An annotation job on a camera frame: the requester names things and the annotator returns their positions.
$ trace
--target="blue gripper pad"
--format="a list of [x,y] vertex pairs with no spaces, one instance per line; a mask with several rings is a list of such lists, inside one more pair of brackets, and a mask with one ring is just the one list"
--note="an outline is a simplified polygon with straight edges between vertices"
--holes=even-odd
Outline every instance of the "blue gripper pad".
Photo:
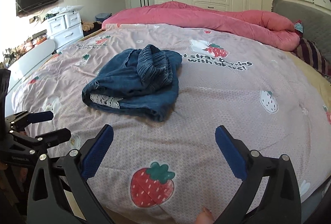
[[108,125],[82,160],[80,175],[85,181],[95,176],[113,139],[113,128]]
[[233,143],[233,137],[226,129],[218,126],[215,131],[215,139],[218,147],[223,153],[224,158],[229,164],[232,173],[236,178],[243,181],[247,178],[246,161]]
[[26,120],[30,124],[30,123],[49,121],[52,119],[53,119],[53,113],[51,111],[46,111],[46,112],[29,114]]

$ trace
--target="white lace trim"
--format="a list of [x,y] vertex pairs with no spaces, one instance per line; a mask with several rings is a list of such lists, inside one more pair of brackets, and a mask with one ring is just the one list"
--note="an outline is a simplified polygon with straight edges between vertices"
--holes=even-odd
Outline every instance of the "white lace trim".
[[90,98],[94,103],[100,105],[106,105],[108,107],[116,108],[116,109],[120,109],[120,105],[118,101],[123,100],[123,98],[109,97],[101,94],[91,94]]

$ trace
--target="pink blanket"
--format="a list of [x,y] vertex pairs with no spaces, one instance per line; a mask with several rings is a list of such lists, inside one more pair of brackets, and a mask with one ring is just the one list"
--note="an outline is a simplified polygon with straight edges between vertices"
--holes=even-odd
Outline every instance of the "pink blanket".
[[166,23],[182,28],[206,28],[250,38],[285,51],[293,51],[299,45],[293,23],[269,11],[214,11],[172,1],[122,10],[106,19],[102,29],[110,23]]

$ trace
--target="striped pillow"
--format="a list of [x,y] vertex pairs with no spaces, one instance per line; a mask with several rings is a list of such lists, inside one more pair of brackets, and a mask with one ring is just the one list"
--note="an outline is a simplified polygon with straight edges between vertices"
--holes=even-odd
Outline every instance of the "striped pillow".
[[300,38],[300,44],[292,51],[292,54],[302,59],[321,74],[331,76],[331,64],[320,53],[315,42]]

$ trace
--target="headboard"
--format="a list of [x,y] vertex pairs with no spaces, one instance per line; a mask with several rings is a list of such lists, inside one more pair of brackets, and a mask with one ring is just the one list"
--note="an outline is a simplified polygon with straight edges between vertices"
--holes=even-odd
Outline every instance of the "headboard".
[[293,23],[301,20],[303,37],[316,42],[318,49],[331,62],[331,15],[284,0],[273,0],[271,11],[287,17]]

